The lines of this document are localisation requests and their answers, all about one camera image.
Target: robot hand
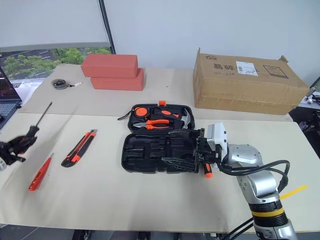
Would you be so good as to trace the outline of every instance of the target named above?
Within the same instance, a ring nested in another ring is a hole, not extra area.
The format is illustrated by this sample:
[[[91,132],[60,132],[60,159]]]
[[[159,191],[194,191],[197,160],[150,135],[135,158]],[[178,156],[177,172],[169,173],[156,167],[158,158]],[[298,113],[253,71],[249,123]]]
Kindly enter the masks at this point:
[[[26,159],[18,154],[25,153],[36,140],[36,136],[17,136],[9,142],[0,142],[0,171],[15,161],[24,162]]]

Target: pliers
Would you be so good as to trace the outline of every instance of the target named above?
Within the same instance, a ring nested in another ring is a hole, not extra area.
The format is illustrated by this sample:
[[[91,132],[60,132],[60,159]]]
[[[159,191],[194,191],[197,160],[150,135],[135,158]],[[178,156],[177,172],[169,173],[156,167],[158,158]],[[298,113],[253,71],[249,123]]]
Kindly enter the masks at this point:
[[[133,124],[133,126],[137,128],[145,127],[145,129],[147,130],[169,128],[169,126],[154,126],[155,124],[169,124],[169,120],[167,119],[148,120],[146,122],[135,123]]]

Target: robotic arm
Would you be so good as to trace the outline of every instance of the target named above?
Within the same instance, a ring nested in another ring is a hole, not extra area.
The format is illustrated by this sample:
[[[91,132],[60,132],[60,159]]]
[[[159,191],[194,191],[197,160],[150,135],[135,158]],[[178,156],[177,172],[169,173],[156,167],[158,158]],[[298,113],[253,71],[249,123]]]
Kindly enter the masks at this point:
[[[208,126],[207,138],[204,137],[204,132],[203,128],[191,131],[182,129],[169,134],[196,139],[193,153],[195,165],[217,164],[221,172],[236,176],[251,210],[254,229],[261,240],[298,240],[279,196],[279,192],[288,184],[290,163],[279,160],[264,165],[262,156],[255,147],[228,144],[227,132],[222,122]],[[272,168],[278,164],[286,164],[284,172]],[[270,171],[282,174],[278,187]]]

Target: table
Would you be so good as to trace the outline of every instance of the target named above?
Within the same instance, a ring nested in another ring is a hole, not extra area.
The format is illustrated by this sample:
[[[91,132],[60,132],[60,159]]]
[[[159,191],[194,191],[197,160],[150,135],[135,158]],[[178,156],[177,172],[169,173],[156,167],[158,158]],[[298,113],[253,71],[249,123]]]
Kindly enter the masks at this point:
[[[53,101],[49,114],[119,117],[135,104],[157,104],[159,100],[166,100],[168,104],[190,106],[197,119],[292,121],[288,114],[195,108],[191,69],[144,68],[144,74],[146,79],[143,91],[99,90],[92,87],[90,78],[83,75],[80,65],[60,64],[19,112],[43,113]],[[82,84],[56,90],[51,86],[54,79],[64,79],[69,84]]]
[[[26,133],[39,113],[19,113],[0,134],[2,141]],[[218,120],[196,119],[196,129]],[[231,144],[250,144],[265,164],[291,162],[289,185],[306,190],[282,201],[296,231],[320,231],[319,158],[294,122],[224,120]],[[51,228],[172,232],[229,232],[251,217],[235,177],[213,170],[203,173],[128,173],[121,166],[127,121],[113,116],[48,114],[38,140],[0,174],[0,223]],[[98,129],[91,146],[75,166],[60,164],[75,143]],[[34,175],[54,153],[45,179],[28,191]]]

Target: black tool case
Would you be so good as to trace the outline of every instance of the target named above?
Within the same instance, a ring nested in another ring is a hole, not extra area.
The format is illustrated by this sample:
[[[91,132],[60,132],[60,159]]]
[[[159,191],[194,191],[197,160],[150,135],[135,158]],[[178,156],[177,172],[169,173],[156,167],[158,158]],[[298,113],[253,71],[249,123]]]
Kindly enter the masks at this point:
[[[171,105],[159,102],[157,104],[137,104],[128,112],[129,121],[128,128],[132,132],[124,140],[121,164],[128,172],[140,172],[153,174],[156,172],[181,173],[190,172],[176,168],[172,164],[168,164],[162,158],[178,158],[194,164],[194,149],[196,148],[196,140],[182,136],[169,134],[177,129],[182,129],[185,125],[180,120],[181,116],[185,116],[186,112],[190,115],[190,122],[187,125],[188,130],[195,128],[195,119],[190,107],[185,105]],[[169,111],[174,114],[163,114],[162,111]],[[148,120],[167,119],[169,123],[155,124],[156,129],[146,129],[145,127],[136,127],[134,124],[145,123]],[[196,165],[194,173],[198,173],[199,166]]]

